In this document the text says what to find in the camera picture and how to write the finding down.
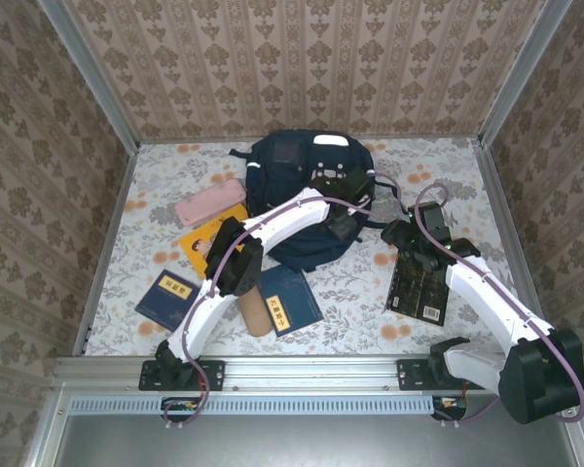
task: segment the floral tablecloth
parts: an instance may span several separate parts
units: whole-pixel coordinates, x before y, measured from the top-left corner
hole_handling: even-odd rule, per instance
[[[469,237],[495,274],[512,287],[492,210],[468,139],[363,140],[378,171],[397,178],[406,205],[435,180],[447,184],[451,201],[444,214],[453,236]],[[178,239],[185,229],[175,203],[228,178],[243,180],[244,162],[230,149],[250,144],[144,145],[138,153],[112,259],[93,321],[86,355],[152,355],[169,334],[134,311],[162,269],[198,282]],[[373,210],[386,211],[393,198],[378,189]],[[209,355],[392,354],[428,351],[435,342],[464,336],[493,347],[493,335],[473,309],[450,294],[443,328],[386,311],[385,297],[397,250],[364,229],[338,261],[307,274],[324,320],[277,339],[274,332],[250,337],[236,305],[209,337]],[[265,259],[264,269],[275,262]]]

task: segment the navy backpack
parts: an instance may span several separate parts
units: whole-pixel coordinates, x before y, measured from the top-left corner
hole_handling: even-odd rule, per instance
[[[319,135],[341,136],[348,144],[316,144],[314,138]],[[372,156],[359,141],[330,131],[277,131],[255,143],[250,153],[232,150],[230,154],[246,160],[246,201],[251,217],[293,198],[316,176],[342,178],[355,167],[374,173]],[[368,221],[365,214],[357,212],[352,217],[357,231],[349,240],[340,240],[326,226],[317,224],[282,241],[269,255],[289,268],[311,271],[340,258],[364,226],[384,227]]]

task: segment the book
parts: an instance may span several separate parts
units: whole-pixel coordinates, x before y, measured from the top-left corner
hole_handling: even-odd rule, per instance
[[[301,271],[283,265],[265,270],[258,288],[278,338],[324,319]]]
[[[399,256],[385,307],[426,323],[443,326],[448,293],[448,286],[434,273],[417,268]]]
[[[214,238],[221,229],[221,224],[230,217],[244,221],[248,215],[242,204],[236,204],[215,219],[212,219],[179,239],[179,244],[184,250],[184,253],[186,253],[193,268],[197,271],[199,279],[205,278],[205,267],[207,266],[205,258],[207,257],[207,252],[210,251]]]
[[[198,294],[199,286],[164,269],[138,303],[136,311],[169,331],[175,331]]]

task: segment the cable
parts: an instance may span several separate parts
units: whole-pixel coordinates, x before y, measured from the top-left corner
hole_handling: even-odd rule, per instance
[[[483,416],[485,413],[490,411],[493,408],[493,406],[495,406],[495,404],[497,404],[498,402],[499,402],[499,397],[496,397],[486,407],[484,407],[481,411],[474,413],[473,415],[469,416],[468,418],[462,418],[461,420],[454,420],[447,413],[442,412],[442,411],[438,411],[437,409],[435,409],[435,413],[440,414],[441,416],[446,418],[446,421],[453,423],[455,426],[459,426],[462,423],[469,423],[471,421],[477,420],[478,418]]]
[[[283,207],[281,207],[279,209],[275,209],[275,211],[274,212],[271,212],[271,214],[269,214],[268,216],[266,216],[262,220],[262,222],[260,222],[259,224],[254,225],[253,227],[250,227],[249,229],[247,229],[246,231],[244,231],[243,233],[241,233],[238,236],[238,238],[236,238],[236,240],[234,240],[232,242],[232,244],[230,245],[230,247],[227,249],[227,251],[223,255],[223,258],[221,259],[221,262],[219,263],[218,268],[216,269],[216,272],[214,272],[214,275],[212,277],[212,285],[210,286],[210,290],[208,292],[209,296],[210,297],[214,297],[215,289],[216,289],[216,284],[218,283],[218,279],[221,276],[221,273],[223,272],[223,268],[225,267],[225,265],[227,264],[228,260],[230,259],[230,256],[232,256],[232,253],[234,252],[234,250],[236,249],[236,247],[238,245],[240,245],[245,238],[247,238],[248,236],[250,236],[255,231],[257,231],[257,230],[261,229],[262,227],[264,227],[265,224],[268,224],[275,217],[280,216],[281,214],[283,214],[283,213],[285,213],[285,212],[287,212],[287,211],[289,211],[291,209],[295,209],[299,205],[307,204],[308,202],[314,202],[314,201],[334,202],[336,204],[341,204],[342,206],[345,206],[345,207],[354,209],[355,211],[361,212],[362,214],[367,214],[367,215],[377,214],[377,213],[373,213],[372,211],[369,211],[367,209],[363,209],[362,207],[355,206],[351,202],[344,201],[343,199],[330,198],[330,197],[309,197],[309,198],[301,199],[298,202],[293,202],[293,203],[287,204],[287,205],[285,205],[285,206],[283,206]]]
[[[205,299],[207,297],[212,298],[215,296],[216,284],[218,283],[218,279],[223,271],[223,268],[225,267],[225,265],[229,261],[230,256],[232,256],[232,253],[234,252],[236,247],[238,245],[240,245],[240,243],[245,238],[247,238],[253,232],[264,227],[265,224],[269,223],[275,217],[283,214],[284,212],[289,211],[290,209],[297,207],[299,204],[306,204],[308,202],[319,201],[319,200],[325,201],[325,202],[335,202],[338,204],[342,204],[348,208],[354,209],[355,211],[361,212],[363,214],[370,215],[372,213],[371,211],[369,211],[367,209],[363,209],[363,207],[355,206],[354,204],[347,202],[347,201],[344,201],[342,199],[328,198],[328,197],[305,198],[305,199],[300,200],[298,203],[288,204],[287,206],[284,206],[284,207],[276,210],[275,212],[271,213],[271,215],[264,218],[264,220],[262,220],[262,222],[260,222],[259,224],[256,224],[255,226],[247,229],[245,232],[243,232],[241,235],[239,235],[238,238],[234,242],[232,242],[232,244],[229,246],[229,248],[227,249],[227,251],[223,255],[223,258],[221,259],[221,262],[219,263],[218,268],[216,269],[216,272],[214,273],[214,276],[212,277],[212,285],[210,287],[210,290],[206,294],[202,295],[193,304],[193,306],[191,306],[191,309],[188,311],[188,317],[186,318],[186,322],[184,323],[184,327],[182,329],[182,349],[184,351],[184,357],[186,358],[186,360],[188,360],[188,362],[197,369],[197,371],[200,373],[201,377],[203,378],[203,383],[205,384],[205,391],[204,391],[201,403],[198,405],[198,407],[195,409],[195,411],[191,414],[191,416],[189,416],[189,418],[184,422],[185,424],[191,423],[193,420],[195,420],[195,418],[197,418],[197,416],[200,414],[200,412],[205,407],[205,404],[207,403],[207,399],[208,399],[209,394],[210,394],[210,383],[209,383],[209,379],[207,378],[207,374],[205,373],[205,371],[203,370],[201,365],[197,362],[197,360],[194,359],[190,355],[190,353],[188,351],[188,344],[186,342],[186,339],[188,336],[188,328],[190,327],[190,324],[191,324],[191,321],[193,320],[193,316],[194,316],[195,312],[197,311],[197,309],[200,307],[200,305],[203,303],[203,301],[205,301]]]
[[[188,417],[185,420],[181,420],[181,421],[177,422],[177,425],[179,428],[182,428],[185,423],[188,424],[188,423],[192,422],[196,417],[196,413],[198,413],[197,410],[199,410],[199,412],[201,411],[200,407],[202,407],[204,405],[203,399],[206,398],[206,394],[209,394],[209,387],[207,386],[207,383],[205,382],[206,380],[207,380],[207,378],[203,379],[203,376],[200,373],[199,388],[201,391],[201,395],[200,395],[199,404],[198,404],[196,410],[193,413],[191,413],[190,415],[188,415]],[[168,418],[168,412],[169,412],[170,408],[173,406],[179,406],[181,404],[185,404],[186,402],[192,403],[193,401],[189,400],[189,399],[186,399],[184,401],[174,399],[172,401],[168,401],[168,403],[164,406],[163,420],[166,422],[166,428],[169,428],[171,426],[171,424],[174,423],[173,421],[171,421]]]
[[[421,193],[418,195],[418,198],[416,199],[416,204],[415,204],[415,217],[416,217],[416,222],[418,223],[418,226],[420,227],[420,230],[422,232],[422,234],[435,246],[437,247],[439,250],[443,251],[444,253],[446,253],[448,256],[450,256],[451,258],[455,259],[458,262],[461,262],[463,264],[465,264],[466,266],[468,266],[470,269],[472,269],[474,272],[476,272],[478,275],[480,275],[480,277],[484,278],[485,280],[488,281],[489,285],[495,290],[495,292],[506,302],[508,303],[511,308],[513,308],[515,310],[515,312],[537,333],[537,335],[543,340],[543,342],[545,342],[545,344],[549,347],[549,349],[552,351],[552,353],[554,354],[554,356],[559,360],[559,362],[561,363],[561,365],[563,366],[563,368],[566,370],[567,374],[569,375],[569,377],[571,378],[571,381],[573,382],[573,384],[575,385],[577,391],[578,391],[578,395],[579,395],[579,400],[580,400],[580,409],[577,413],[577,415],[573,416],[573,417],[560,417],[560,419],[562,421],[565,422],[574,422],[574,421],[579,421],[580,419],[582,419],[582,417],[584,416],[584,388],[582,387],[580,381],[579,381],[579,377],[577,376],[577,374],[575,373],[575,371],[572,369],[572,367],[569,365],[569,363],[567,362],[567,360],[565,359],[565,357],[561,354],[561,352],[551,343],[551,341],[549,341],[549,339],[547,338],[547,336],[545,336],[545,334],[536,326],[534,325],[534,323],[530,322],[528,317],[523,313],[523,311],[521,310],[520,307],[518,307],[512,300],[512,298],[505,294],[504,291],[494,282],[494,280],[489,280],[491,279],[490,277],[485,277],[485,273],[482,272],[479,268],[477,268],[475,265],[471,264],[470,262],[468,262],[467,260],[465,260],[464,258],[461,258],[459,255],[457,255],[456,253],[454,253],[451,250],[448,250],[447,248],[445,248],[441,243],[439,243],[437,240],[435,240],[435,238],[432,237],[432,235],[430,234],[430,232],[425,228],[425,226],[423,225],[423,223],[421,222],[421,216],[420,216],[420,202],[423,199],[424,195],[431,189],[433,188],[441,188],[444,193],[446,194],[443,201],[441,202],[441,206],[443,207],[447,202],[448,202],[448,187],[446,187],[444,184],[441,183],[433,183],[431,185],[429,185],[428,187],[424,188]],[[189,316],[186,319],[184,328],[182,330],[182,348],[184,350],[184,356],[186,357],[186,359],[191,363],[191,365],[193,365],[197,371],[201,374],[201,376],[203,377],[203,381],[205,384],[205,393],[203,396],[203,399],[201,401],[201,403],[199,404],[199,406],[196,408],[195,412],[189,417],[189,419],[187,420],[187,423],[190,423],[191,421],[193,421],[197,415],[199,415],[199,413],[201,412],[201,410],[203,409],[203,407],[205,406],[205,403],[207,402],[207,398],[209,397],[209,392],[210,392],[210,386],[209,386],[209,380],[207,379],[207,375],[205,374],[205,371],[203,370],[203,368],[201,367],[201,365],[199,365],[199,363],[190,356],[189,352],[188,352],[188,345],[186,342],[186,337],[188,335],[188,328],[190,326],[190,323],[192,321],[193,315],[195,313],[195,311],[199,308],[199,306],[201,305],[201,303],[203,303],[203,301],[206,299],[206,297],[214,297],[215,293],[216,293],[216,284],[218,283],[218,280],[221,276],[221,273],[223,272],[223,268],[225,267],[225,265],[227,264],[227,262],[229,261],[230,257],[232,256],[232,253],[234,252],[234,250],[236,250],[236,247],[238,245],[240,245],[242,243],[242,241],[247,238],[248,236],[250,236],[253,232],[263,228],[266,224],[268,224],[272,219],[274,219],[275,217],[291,210],[294,209],[300,205],[303,204],[307,204],[309,202],[314,202],[314,201],[324,201],[324,202],[333,202],[336,204],[341,204],[345,207],[348,207],[350,209],[354,209],[357,212],[361,212],[363,214],[367,214],[367,215],[371,215],[373,214],[372,211],[369,211],[367,209],[363,209],[362,207],[359,206],[355,206],[354,204],[344,201],[342,199],[337,199],[337,198],[330,198],[330,197],[309,197],[309,198],[305,198],[305,199],[301,199],[298,202],[295,203],[290,203],[288,205],[285,205],[279,209],[274,210],[274,212],[272,212],[270,215],[268,215],[267,217],[265,217],[259,224],[256,224],[252,227],[250,227],[249,229],[247,229],[246,231],[244,231],[243,233],[241,233],[236,240],[234,240],[232,242],[232,244],[228,247],[227,251],[225,252],[225,254],[223,255],[223,258],[221,259],[221,262],[218,265],[218,268],[216,269],[216,272],[214,272],[214,275],[212,277],[212,284],[210,286],[210,290],[204,294],[203,296],[201,296],[191,307],[191,309],[189,310]],[[487,407],[487,410],[490,409],[496,402],[494,401],[489,407]],[[483,413],[485,413],[487,410],[482,410],[480,413],[477,413],[476,415],[468,418],[468,420],[470,419],[476,419],[478,418],[478,416],[482,415]]]
[[[463,380],[463,390],[460,393],[460,397],[465,400],[465,407],[467,407],[467,381]]]
[[[426,229],[426,227],[422,223],[421,215],[420,215],[420,203],[421,203],[421,200],[423,199],[424,195],[426,195],[426,193],[428,193],[428,191],[432,190],[433,188],[441,188],[444,191],[444,193],[446,194],[446,196],[444,197],[444,201],[443,201],[442,206],[445,205],[446,202],[448,201],[448,187],[446,187],[446,185],[444,185],[443,183],[438,183],[438,182],[432,183],[420,192],[420,194],[418,195],[418,198],[416,199],[415,216],[416,216],[416,222],[418,223],[418,227],[420,228],[422,234],[428,239],[428,241],[430,241],[430,243],[432,243],[435,247],[437,247],[443,253],[447,254],[448,256],[453,258],[454,260],[466,265],[468,268],[470,268],[471,270],[476,272],[476,274],[478,274],[484,281],[486,281],[495,290],[495,292],[517,313],[517,315],[520,318],[522,318],[522,320],[524,320],[524,322],[528,326],[530,326],[530,328],[541,338],[541,340],[545,343],[545,345],[547,345],[547,347],[550,349],[550,351],[554,354],[554,356],[558,359],[558,361],[560,362],[562,367],[565,369],[566,373],[568,374],[569,378],[571,379],[571,382],[575,385],[575,389],[577,390],[577,394],[579,397],[579,405],[580,405],[579,411],[574,416],[563,417],[561,415],[553,415],[553,417],[556,419],[559,419],[560,421],[567,422],[567,423],[580,421],[584,417],[584,388],[582,387],[582,383],[580,382],[580,379],[579,379],[577,373],[569,365],[569,363],[567,362],[567,360],[565,359],[563,354],[560,352],[560,350],[558,348],[556,348],[556,346],[549,340],[549,338],[545,335],[545,333],[543,333],[543,331],[538,326],[536,326],[533,322],[531,322],[529,320],[529,317],[524,313],[524,311],[517,304],[515,304],[515,302],[513,301],[513,298],[509,294],[506,294],[502,290],[502,288],[495,282],[495,279],[492,276],[486,275],[477,266],[473,265],[471,262],[465,260],[464,258],[461,258],[454,251],[449,250],[444,245],[439,243],[435,238],[433,238],[433,236],[430,234],[430,232]]]

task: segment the beige object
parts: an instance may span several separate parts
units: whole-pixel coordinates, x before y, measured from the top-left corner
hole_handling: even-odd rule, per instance
[[[269,313],[257,287],[253,287],[246,294],[237,299],[242,319],[246,329],[254,338],[261,338],[273,328]]]

